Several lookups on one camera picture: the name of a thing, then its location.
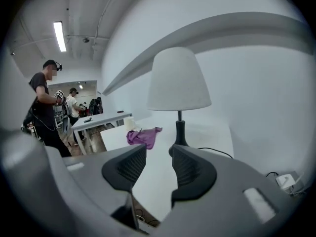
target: lamp base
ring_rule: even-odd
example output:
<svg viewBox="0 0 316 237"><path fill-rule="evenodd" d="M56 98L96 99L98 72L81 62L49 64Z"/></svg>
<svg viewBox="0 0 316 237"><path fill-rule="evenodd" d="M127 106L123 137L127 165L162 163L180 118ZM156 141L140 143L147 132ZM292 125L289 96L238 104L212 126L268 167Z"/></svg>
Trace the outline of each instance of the lamp base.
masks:
<svg viewBox="0 0 316 237"><path fill-rule="evenodd" d="M186 136L185 136L185 121L176 121L176 127L177 127L177 137L174 144L181 145L181 146L189 146L186 142ZM173 150L172 146L169 148L169 155L173 156Z"/></svg>

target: white table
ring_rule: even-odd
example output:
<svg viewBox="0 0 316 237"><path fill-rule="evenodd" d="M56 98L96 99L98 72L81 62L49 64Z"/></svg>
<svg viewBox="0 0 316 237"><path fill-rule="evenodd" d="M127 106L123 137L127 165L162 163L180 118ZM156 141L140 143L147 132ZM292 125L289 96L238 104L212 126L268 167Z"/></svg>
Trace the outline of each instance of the white table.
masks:
<svg viewBox="0 0 316 237"><path fill-rule="evenodd" d="M153 149L147 150L146 166L135 183L132 192L142 206L158 220L162 221L171 211L171 193L178 188L177 177L172 168L169 148L176 139L176 119L159 119L150 117L136 122L138 130L162 127L157 133ZM128 131L119 126L101 132L107 150L129 146ZM234 157L233 144L229 126L225 123L195 122L186 120L186 140L194 148L209 147L221 150ZM216 151L211 153L223 155Z"/></svg>
<svg viewBox="0 0 316 237"><path fill-rule="evenodd" d="M86 155L86 151L84 149L84 146L82 144L82 141L80 139L80 136L78 134L79 131L84 131L84 135L87 139L87 142L89 144L89 146L91 146L91 142L90 139L88 137L87 134L87 129L89 128L93 128L99 125L103 125L103 124L107 124L113 121L118 121L121 120L125 117L129 117L132 116L132 113L103 113L103 114L97 114L97 115L92 115L92 116L88 116L88 117L84 117L84 118L79 118L78 121L72 126L72 130L75 133L76 139L78 141L79 147L81 149L81 152ZM85 120L92 118L91 121L84 123Z"/></svg>

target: white lampshade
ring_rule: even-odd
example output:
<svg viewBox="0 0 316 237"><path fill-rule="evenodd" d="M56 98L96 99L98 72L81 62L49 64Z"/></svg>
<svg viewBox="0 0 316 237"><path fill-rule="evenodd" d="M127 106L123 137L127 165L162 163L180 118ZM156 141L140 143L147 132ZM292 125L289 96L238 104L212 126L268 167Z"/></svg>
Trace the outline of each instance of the white lampshade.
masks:
<svg viewBox="0 0 316 237"><path fill-rule="evenodd" d="M201 68L194 53L173 47L154 58L147 108L154 111L184 111L210 106Z"/></svg>

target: ceiling light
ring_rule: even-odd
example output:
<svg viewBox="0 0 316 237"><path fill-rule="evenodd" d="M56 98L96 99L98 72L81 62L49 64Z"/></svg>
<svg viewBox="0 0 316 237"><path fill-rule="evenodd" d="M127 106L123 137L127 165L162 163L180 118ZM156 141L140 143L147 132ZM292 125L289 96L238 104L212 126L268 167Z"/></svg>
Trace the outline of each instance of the ceiling light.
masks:
<svg viewBox="0 0 316 237"><path fill-rule="evenodd" d="M61 52L66 52L66 46L64 41L63 34L63 23L62 22L54 22L55 33L58 41L58 45Z"/></svg>

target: black t-shirt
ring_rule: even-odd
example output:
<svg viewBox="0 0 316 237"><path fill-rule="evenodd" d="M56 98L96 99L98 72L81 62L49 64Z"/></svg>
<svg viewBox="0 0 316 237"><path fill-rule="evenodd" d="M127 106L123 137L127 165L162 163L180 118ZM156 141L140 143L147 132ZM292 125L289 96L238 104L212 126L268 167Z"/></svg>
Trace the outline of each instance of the black t-shirt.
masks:
<svg viewBox="0 0 316 237"><path fill-rule="evenodd" d="M45 88L45 92L49 94L47 83L45 81L45 75L42 72L36 73L29 84L35 91L38 86L43 86ZM44 122L45 125L54 126L55 112L51 104L43 104L36 99L33 104L33 113L42 122ZM34 123L35 125L42 125L42 123L36 118L34 119Z"/></svg>

